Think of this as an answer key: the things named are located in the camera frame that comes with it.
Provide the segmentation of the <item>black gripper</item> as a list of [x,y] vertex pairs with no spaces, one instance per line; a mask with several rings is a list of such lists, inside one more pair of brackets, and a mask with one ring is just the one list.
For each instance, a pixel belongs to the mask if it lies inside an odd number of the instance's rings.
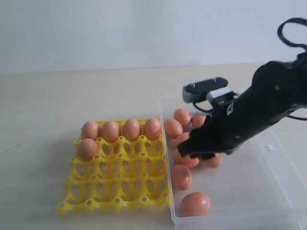
[[190,132],[177,147],[181,156],[210,159],[214,153],[231,154],[243,142],[282,119],[282,91],[275,88],[247,89],[227,108],[213,115],[202,127]]

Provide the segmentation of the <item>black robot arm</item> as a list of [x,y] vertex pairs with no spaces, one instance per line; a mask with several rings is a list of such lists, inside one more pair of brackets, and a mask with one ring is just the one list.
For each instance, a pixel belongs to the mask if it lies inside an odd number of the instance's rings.
[[293,62],[270,61],[259,67],[251,85],[241,94],[223,78],[186,85],[186,103],[208,101],[204,124],[193,129],[180,143],[181,156],[208,160],[216,153],[231,154],[245,141],[307,106],[307,55]]

